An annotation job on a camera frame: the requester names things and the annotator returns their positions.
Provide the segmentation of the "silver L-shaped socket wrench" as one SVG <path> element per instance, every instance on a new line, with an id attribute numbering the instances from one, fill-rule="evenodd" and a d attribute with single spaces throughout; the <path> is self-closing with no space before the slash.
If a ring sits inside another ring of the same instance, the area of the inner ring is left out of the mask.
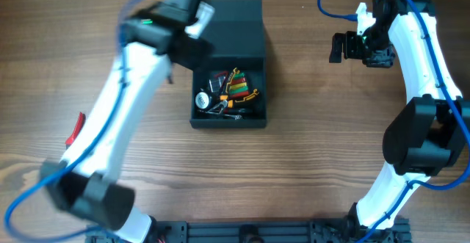
<path id="1" fill-rule="evenodd" d="M 203 110 L 198 110 L 198 112 L 206 114 L 206 115 L 213 115 L 215 117 L 224 117 L 224 118 L 232 118 L 234 120 L 241 120 L 243 118 L 242 115 L 230 115 L 225 112 L 224 109 L 221 110 L 216 110 L 216 111 L 203 111 Z"/>

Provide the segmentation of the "red handled cutters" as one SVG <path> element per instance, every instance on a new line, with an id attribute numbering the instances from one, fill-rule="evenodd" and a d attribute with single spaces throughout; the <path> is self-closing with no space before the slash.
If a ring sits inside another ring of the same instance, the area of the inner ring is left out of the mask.
<path id="1" fill-rule="evenodd" d="M 73 144 L 73 142 L 76 140 L 76 138 L 78 137 L 80 131 L 82 130 L 85 124 L 85 121 L 86 121 L 86 114 L 84 114 L 83 112 L 80 112 L 71 135 L 65 141 L 66 148 L 69 148 Z"/>

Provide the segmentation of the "clear case coloured screwdrivers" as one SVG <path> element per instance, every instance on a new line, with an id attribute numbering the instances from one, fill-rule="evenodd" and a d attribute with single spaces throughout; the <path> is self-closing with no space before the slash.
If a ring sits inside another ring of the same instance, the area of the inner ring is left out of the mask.
<path id="1" fill-rule="evenodd" d="M 245 101 L 250 97 L 247 77 L 239 70 L 214 74 L 208 80 L 207 90 L 221 101 Z"/>

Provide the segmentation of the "black red screwdriver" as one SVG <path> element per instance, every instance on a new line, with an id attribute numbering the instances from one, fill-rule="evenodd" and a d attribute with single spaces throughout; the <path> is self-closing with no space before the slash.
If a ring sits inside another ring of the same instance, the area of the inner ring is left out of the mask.
<path id="1" fill-rule="evenodd" d="M 251 108 L 227 108 L 224 113 L 227 115 L 254 115 L 255 111 Z"/>

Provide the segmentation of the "round white tape measure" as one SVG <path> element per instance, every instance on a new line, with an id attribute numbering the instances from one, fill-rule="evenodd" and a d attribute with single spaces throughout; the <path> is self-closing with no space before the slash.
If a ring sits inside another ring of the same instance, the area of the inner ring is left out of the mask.
<path id="1" fill-rule="evenodd" d="M 201 91 L 195 96 L 195 105 L 197 108 L 206 110 L 208 109 L 212 104 L 212 97 L 210 94 Z"/>

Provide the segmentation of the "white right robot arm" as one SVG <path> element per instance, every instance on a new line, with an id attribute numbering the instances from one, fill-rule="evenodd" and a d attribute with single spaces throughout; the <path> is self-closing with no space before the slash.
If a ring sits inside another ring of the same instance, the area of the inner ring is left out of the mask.
<path id="1" fill-rule="evenodd" d="M 458 160 L 469 145 L 469 101 L 447 69 L 431 0 L 372 0 L 347 16 L 354 32 L 337 33 L 329 60 L 358 59 L 369 68 L 401 67 L 407 103 L 383 135 L 384 165 L 354 203 L 343 235 L 365 242 L 390 229 L 420 187 Z"/>

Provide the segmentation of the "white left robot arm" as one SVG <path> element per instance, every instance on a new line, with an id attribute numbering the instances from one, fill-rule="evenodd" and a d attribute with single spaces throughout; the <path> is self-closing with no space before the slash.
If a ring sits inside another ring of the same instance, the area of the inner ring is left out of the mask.
<path id="1" fill-rule="evenodd" d="M 141 1 L 129 1 L 120 14 L 117 56 L 89 117 L 78 121 L 60 161 L 40 168 L 59 210 L 127 242 L 156 235 L 134 190 L 118 183 L 131 135 L 173 64 L 191 69 L 207 57 L 211 47 L 200 36 L 214 14 L 208 0 L 162 0 L 135 10 Z"/>

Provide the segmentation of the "orange black pliers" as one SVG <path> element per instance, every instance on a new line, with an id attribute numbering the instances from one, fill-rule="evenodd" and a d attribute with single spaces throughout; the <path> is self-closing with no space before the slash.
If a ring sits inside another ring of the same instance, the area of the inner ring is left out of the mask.
<path id="1" fill-rule="evenodd" d="M 234 68 L 225 78 L 223 86 L 217 94 L 216 104 L 211 106 L 206 113 L 218 116 L 229 115 L 231 111 L 246 109 L 256 102 L 260 91 L 251 89 L 247 75 L 238 68 Z"/>

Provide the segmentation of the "black box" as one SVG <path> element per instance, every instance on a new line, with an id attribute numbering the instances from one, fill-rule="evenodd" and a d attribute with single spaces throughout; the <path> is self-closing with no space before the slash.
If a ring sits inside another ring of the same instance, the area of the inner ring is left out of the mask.
<path id="1" fill-rule="evenodd" d="M 212 0 L 215 13 L 201 38 L 214 50 L 203 66 L 193 72 L 192 97 L 207 90 L 208 80 L 216 73 L 238 68 L 247 75 L 251 89 L 260 95 L 254 105 L 254 115 L 241 120 L 215 117 L 198 112 L 192 103 L 190 124 L 193 128 L 263 128 L 267 124 L 266 48 L 262 0 Z"/>

